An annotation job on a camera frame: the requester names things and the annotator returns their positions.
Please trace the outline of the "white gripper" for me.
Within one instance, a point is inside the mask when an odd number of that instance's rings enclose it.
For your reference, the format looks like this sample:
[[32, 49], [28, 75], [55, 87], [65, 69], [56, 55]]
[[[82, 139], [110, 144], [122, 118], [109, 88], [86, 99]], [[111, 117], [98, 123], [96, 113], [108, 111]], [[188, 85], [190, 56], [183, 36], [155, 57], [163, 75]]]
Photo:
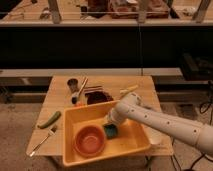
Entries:
[[126, 121], [126, 118], [119, 114], [115, 109], [111, 109], [106, 115], [106, 123], [108, 125], [113, 124], [119, 126]]

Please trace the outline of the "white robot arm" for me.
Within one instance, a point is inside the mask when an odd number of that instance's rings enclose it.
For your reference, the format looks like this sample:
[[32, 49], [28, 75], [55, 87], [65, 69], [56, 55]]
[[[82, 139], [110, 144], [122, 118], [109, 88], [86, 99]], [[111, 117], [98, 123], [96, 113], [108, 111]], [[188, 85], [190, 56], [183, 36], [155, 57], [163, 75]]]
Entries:
[[122, 97], [106, 115], [110, 124], [120, 125], [126, 119], [145, 124], [213, 157], [213, 126], [198, 121], [157, 112], [141, 105], [135, 92]]

